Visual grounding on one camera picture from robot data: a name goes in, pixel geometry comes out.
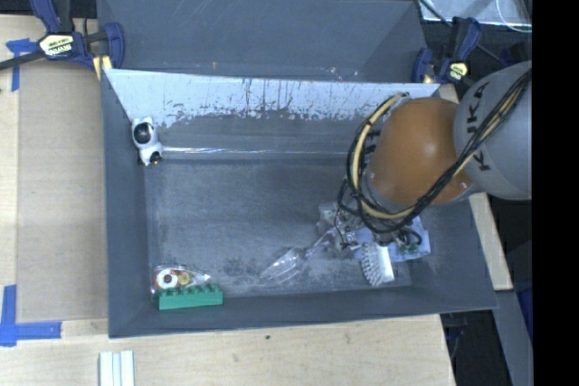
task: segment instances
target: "green lego brick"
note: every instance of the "green lego brick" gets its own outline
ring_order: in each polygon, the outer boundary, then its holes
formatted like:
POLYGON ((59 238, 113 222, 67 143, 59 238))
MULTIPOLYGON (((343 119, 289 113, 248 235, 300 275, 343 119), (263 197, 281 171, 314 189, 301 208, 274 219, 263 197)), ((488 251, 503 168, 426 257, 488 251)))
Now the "green lego brick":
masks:
POLYGON ((159 310, 219 306, 223 304, 223 291, 214 284, 159 290, 155 294, 155 302, 159 310))

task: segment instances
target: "white brush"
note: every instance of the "white brush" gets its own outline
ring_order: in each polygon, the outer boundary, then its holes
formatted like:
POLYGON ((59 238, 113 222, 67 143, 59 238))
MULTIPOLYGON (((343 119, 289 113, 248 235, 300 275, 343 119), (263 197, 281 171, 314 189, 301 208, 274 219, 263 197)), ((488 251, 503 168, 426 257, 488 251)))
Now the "white brush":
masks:
POLYGON ((375 241, 362 245, 362 271, 365 279, 373 287, 394 280, 390 254, 386 246, 380 246, 375 241))

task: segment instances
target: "blue tape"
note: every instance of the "blue tape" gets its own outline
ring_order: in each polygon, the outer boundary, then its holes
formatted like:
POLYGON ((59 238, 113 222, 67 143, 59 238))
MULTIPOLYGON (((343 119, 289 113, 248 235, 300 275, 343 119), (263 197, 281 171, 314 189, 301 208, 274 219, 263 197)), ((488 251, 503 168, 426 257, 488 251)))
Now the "blue tape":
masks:
POLYGON ((14 347, 18 341, 31 339, 60 339, 62 322, 16 323, 16 285, 4 287, 2 317, 0 318, 0 346, 14 347))
MULTIPOLYGON (((8 41, 6 43, 8 50, 18 58, 22 53, 36 52, 38 44, 30 39, 18 39, 17 41, 8 41)), ((20 66, 14 66, 12 69, 12 92, 20 89, 20 66)))

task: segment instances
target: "small white object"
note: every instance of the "small white object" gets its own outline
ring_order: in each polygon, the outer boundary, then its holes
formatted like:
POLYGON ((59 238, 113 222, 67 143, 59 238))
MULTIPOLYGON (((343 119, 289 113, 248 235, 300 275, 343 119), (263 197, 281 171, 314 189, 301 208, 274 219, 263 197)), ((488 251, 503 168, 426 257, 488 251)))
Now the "small white object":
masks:
POLYGON ((380 246, 376 242, 364 243, 361 264, 365 279, 373 287, 394 280, 390 253, 386 246, 380 246))
POLYGON ((153 118, 134 118, 130 133, 143 164, 156 164, 163 155, 163 145, 159 142, 159 135, 153 118))
POLYGON ((175 288, 178 281, 176 273, 170 268, 165 268, 157 274, 157 286, 161 289, 175 288))
POLYGON ((133 351, 100 353, 99 386, 135 386, 133 351))

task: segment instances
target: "clear plastic object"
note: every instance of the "clear plastic object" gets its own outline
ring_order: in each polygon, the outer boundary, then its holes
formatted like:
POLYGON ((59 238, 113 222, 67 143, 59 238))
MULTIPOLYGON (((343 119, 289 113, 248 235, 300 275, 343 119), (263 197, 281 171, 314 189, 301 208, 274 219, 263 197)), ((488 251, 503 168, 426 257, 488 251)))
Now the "clear plastic object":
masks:
POLYGON ((182 265, 155 266, 151 272, 151 293, 158 290, 196 287, 207 283, 210 275, 182 265))
POLYGON ((336 229, 327 230, 309 248, 290 248, 262 271, 260 277, 275 283, 282 283, 301 273, 308 259, 322 249, 333 248, 337 237, 336 229))

